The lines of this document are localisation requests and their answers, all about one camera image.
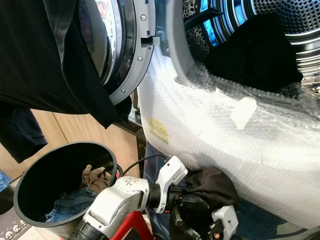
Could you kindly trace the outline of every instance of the yellow label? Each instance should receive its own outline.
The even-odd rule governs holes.
[[[150,133],[160,138],[166,144],[169,144],[169,134],[165,126],[158,120],[151,118],[149,120]]]

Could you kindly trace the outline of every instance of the wooden cabinet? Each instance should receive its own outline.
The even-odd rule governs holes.
[[[93,141],[110,148],[118,164],[125,170],[138,160],[137,139],[117,126],[104,129],[91,115],[68,115],[32,110],[48,144],[34,156],[18,164],[0,145],[0,170],[16,179],[40,156],[61,145],[77,141]],[[128,175],[139,177],[136,166]]]

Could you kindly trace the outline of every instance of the white tape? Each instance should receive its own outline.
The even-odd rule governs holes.
[[[257,102],[253,97],[246,96],[242,98],[230,114],[230,118],[236,125],[237,129],[245,129],[252,114],[257,109]]]

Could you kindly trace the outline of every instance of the white bubble wrap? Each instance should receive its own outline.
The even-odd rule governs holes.
[[[288,222],[320,226],[319,100],[303,87],[299,100],[243,87],[201,65],[189,78],[198,86],[180,84],[171,59],[155,48],[138,88],[146,139],[188,168],[219,167],[241,198]],[[245,97],[256,103],[251,115],[246,103],[239,108]]]

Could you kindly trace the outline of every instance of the black bucket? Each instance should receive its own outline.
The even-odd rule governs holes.
[[[62,193],[79,189],[82,172],[86,166],[92,169],[105,167],[114,183],[117,161],[113,152],[96,142],[73,142],[51,150],[35,161],[22,175],[14,192],[14,209],[26,223],[47,228],[67,239],[75,231],[86,210],[59,222],[40,220],[51,212]]]

